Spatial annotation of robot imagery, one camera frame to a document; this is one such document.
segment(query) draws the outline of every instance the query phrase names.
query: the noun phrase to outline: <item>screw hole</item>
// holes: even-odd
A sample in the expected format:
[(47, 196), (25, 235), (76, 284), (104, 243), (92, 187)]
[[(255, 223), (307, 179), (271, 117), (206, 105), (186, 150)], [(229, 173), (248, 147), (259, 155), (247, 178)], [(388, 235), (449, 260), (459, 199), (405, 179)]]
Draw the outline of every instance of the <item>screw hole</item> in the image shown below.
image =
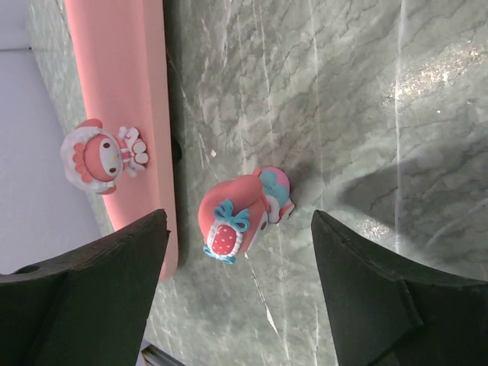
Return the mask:
[(38, 265), (26, 265), (25, 267), (18, 269), (16, 272), (14, 272), (15, 275), (22, 275), (24, 273), (32, 273), (35, 272), (39, 269), (40, 267)]

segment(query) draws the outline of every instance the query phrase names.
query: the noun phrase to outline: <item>pink shelf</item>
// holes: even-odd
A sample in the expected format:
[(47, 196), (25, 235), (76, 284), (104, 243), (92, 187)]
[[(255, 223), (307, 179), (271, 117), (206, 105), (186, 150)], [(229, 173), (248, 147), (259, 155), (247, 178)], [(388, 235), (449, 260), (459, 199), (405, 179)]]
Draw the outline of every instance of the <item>pink shelf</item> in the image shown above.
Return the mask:
[(66, 12), (87, 117), (114, 134), (137, 127), (147, 142), (147, 170), (124, 174), (104, 202), (115, 230), (165, 209), (171, 235), (162, 281), (178, 262), (162, 1), (66, 0)]

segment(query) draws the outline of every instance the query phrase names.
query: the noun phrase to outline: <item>plush toy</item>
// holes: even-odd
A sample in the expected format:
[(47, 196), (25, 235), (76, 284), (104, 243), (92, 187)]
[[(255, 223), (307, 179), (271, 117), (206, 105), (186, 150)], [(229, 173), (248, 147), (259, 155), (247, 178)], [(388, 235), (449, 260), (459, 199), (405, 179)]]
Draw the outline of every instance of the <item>plush toy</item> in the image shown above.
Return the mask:
[(98, 194), (114, 193), (122, 171), (135, 177), (149, 161), (137, 128), (121, 127), (113, 136), (97, 119), (86, 120), (66, 136), (61, 159), (71, 183)]
[(261, 239), (269, 224), (286, 220), (294, 207), (288, 177), (275, 167), (223, 181), (205, 194), (198, 211), (204, 252), (233, 264), (237, 254)]

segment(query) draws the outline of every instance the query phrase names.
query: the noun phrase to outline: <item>figurine ear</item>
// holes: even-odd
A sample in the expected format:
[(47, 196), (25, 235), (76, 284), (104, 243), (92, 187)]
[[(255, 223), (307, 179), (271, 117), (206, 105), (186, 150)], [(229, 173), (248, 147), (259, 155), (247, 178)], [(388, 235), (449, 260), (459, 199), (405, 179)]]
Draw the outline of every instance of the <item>figurine ear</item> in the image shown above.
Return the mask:
[(90, 118), (89, 120), (86, 120), (84, 122), (81, 122), (80, 125), (78, 125), (77, 128), (80, 127), (98, 127), (98, 128), (103, 128), (104, 124), (101, 122), (101, 120), (97, 120), (96, 118)]
[(117, 189), (117, 186), (114, 186), (114, 187), (111, 187), (109, 189), (107, 189), (106, 191), (103, 191), (103, 192), (100, 192), (99, 194), (102, 194), (102, 195), (106, 195), (106, 194), (112, 194), (115, 192), (115, 190)]

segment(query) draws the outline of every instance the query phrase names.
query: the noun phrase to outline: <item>light blue bow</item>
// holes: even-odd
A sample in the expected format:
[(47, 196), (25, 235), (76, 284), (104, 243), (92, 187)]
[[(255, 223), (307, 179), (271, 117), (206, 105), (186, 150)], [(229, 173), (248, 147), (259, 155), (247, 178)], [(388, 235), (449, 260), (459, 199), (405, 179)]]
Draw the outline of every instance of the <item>light blue bow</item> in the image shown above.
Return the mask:
[(249, 223), (249, 210), (240, 211), (237, 215), (232, 216), (234, 205), (231, 200), (220, 202), (220, 206), (215, 207), (213, 215), (216, 219), (228, 223), (233, 229), (244, 233), (251, 226)]
[(204, 246), (204, 252), (206, 255), (208, 255), (209, 257), (211, 258), (214, 258), (218, 261), (221, 261), (221, 262), (224, 262), (224, 263), (227, 263), (228, 265), (233, 265), (234, 263), (236, 263), (236, 257), (223, 257), (223, 258), (218, 258), (216, 257), (210, 250), (210, 248), (208, 246)]
[(288, 201), (290, 192), (285, 186), (278, 183), (278, 177), (276, 174), (266, 170), (259, 175), (259, 178), (261, 179), (262, 189), (265, 194), (276, 198), (280, 204), (280, 208), (283, 208)]

